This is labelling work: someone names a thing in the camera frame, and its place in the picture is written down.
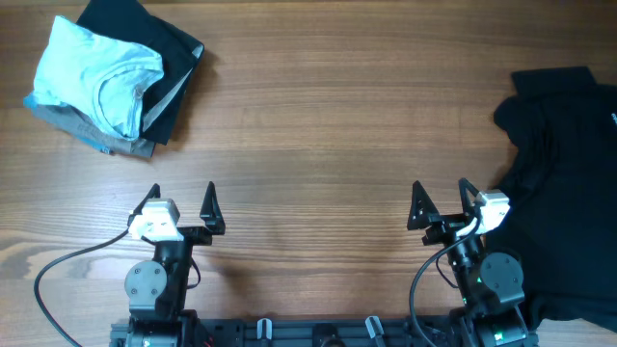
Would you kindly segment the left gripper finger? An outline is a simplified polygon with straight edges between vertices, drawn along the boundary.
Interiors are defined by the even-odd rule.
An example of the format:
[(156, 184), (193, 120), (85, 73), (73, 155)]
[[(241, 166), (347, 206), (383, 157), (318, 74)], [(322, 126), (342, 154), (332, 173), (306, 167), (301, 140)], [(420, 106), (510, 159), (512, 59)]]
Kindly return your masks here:
[(225, 234), (226, 223), (217, 200), (215, 184), (212, 181), (208, 182), (205, 191), (201, 204), (200, 218), (203, 220), (205, 228), (209, 233), (213, 235)]
[(142, 210), (144, 208), (144, 206), (146, 205), (146, 203), (148, 202), (148, 200), (150, 199), (159, 199), (161, 197), (161, 193), (160, 193), (160, 185), (157, 183), (154, 183), (151, 188), (149, 189), (149, 191), (147, 192), (146, 196), (140, 201), (140, 203), (132, 210), (130, 217), (135, 217), (137, 215), (141, 215), (142, 214)]

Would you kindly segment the black polo shirt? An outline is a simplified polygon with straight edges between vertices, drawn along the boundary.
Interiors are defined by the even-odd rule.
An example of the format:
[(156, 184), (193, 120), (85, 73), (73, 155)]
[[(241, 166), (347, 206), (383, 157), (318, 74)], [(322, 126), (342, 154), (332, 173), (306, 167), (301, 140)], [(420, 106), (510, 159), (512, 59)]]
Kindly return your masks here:
[(521, 261), (527, 325), (582, 319), (616, 329), (616, 88), (588, 67), (516, 71), (494, 112), (517, 154), (489, 248)]

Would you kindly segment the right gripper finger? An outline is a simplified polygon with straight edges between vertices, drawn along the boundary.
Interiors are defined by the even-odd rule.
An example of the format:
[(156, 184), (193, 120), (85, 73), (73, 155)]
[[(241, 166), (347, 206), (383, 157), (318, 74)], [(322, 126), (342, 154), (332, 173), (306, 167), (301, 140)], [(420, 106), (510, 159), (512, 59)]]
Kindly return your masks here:
[(426, 229), (440, 216), (436, 205), (430, 199), (421, 183), (413, 184), (410, 213), (407, 230)]
[(463, 212), (468, 215), (474, 215), (474, 200), (479, 194), (479, 190), (464, 177), (459, 179), (458, 186)]

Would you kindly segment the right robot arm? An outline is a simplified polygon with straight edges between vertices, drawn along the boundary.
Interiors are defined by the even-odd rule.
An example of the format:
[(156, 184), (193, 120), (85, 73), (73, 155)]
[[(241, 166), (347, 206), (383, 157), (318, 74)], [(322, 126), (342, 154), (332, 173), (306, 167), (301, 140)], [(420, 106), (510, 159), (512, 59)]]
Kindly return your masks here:
[(463, 305), (450, 311), (445, 330), (451, 346), (535, 346), (536, 333), (523, 320), (523, 268), (520, 261), (505, 252), (488, 251), (481, 237), (503, 222), (510, 210), (509, 198), (499, 190), (480, 191), (467, 179), (458, 182), (462, 211), (444, 215), (416, 181), (412, 188), (408, 230), (422, 229), (425, 246), (443, 248), (419, 268), (409, 292), (411, 324), (426, 345), (436, 341), (420, 324), (416, 313), (416, 290), (427, 268), (446, 257), (455, 281), (450, 285), (460, 292)]

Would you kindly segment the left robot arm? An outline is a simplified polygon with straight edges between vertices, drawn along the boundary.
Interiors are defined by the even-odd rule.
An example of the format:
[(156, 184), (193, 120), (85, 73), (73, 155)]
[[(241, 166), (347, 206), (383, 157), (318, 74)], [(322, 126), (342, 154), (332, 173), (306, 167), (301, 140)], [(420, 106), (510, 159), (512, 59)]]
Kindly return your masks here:
[(216, 189), (209, 182), (201, 203), (201, 226), (180, 227), (180, 213), (172, 199), (163, 199), (155, 184), (128, 218), (131, 237), (151, 244), (153, 257), (134, 265), (124, 280), (129, 299), (127, 324), (116, 324), (110, 333), (112, 347), (212, 346), (214, 338), (193, 309), (185, 307), (196, 246), (209, 246), (223, 235), (226, 224)]

